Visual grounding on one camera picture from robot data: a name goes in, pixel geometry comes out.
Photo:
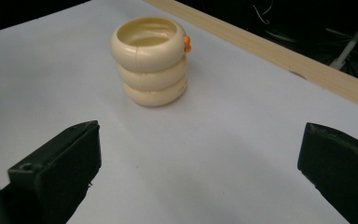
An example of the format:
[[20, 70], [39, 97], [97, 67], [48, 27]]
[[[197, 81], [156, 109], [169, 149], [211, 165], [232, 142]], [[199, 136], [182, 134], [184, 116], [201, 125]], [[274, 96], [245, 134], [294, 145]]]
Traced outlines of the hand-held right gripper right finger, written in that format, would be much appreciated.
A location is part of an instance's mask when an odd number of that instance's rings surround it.
[[297, 169], [351, 224], [358, 224], [358, 140], [307, 123]]

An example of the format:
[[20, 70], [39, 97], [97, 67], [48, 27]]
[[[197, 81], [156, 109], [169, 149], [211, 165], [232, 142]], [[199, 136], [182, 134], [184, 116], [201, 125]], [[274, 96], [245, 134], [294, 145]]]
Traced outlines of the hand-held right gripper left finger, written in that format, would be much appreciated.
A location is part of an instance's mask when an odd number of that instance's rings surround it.
[[8, 169], [8, 212], [14, 224], [66, 224], [102, 166], [96, 120], [53, 137]]

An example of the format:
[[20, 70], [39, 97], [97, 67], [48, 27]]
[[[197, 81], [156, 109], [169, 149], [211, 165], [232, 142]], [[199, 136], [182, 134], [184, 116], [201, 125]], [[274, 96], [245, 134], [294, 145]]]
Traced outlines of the cream ringed plastic holder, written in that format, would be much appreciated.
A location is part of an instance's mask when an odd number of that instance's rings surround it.
[[126, 94], [143, 106], [167, 105], [186, 89], [190, 38], [177, 22], [142, 17], [112, 34], [111, 52]]

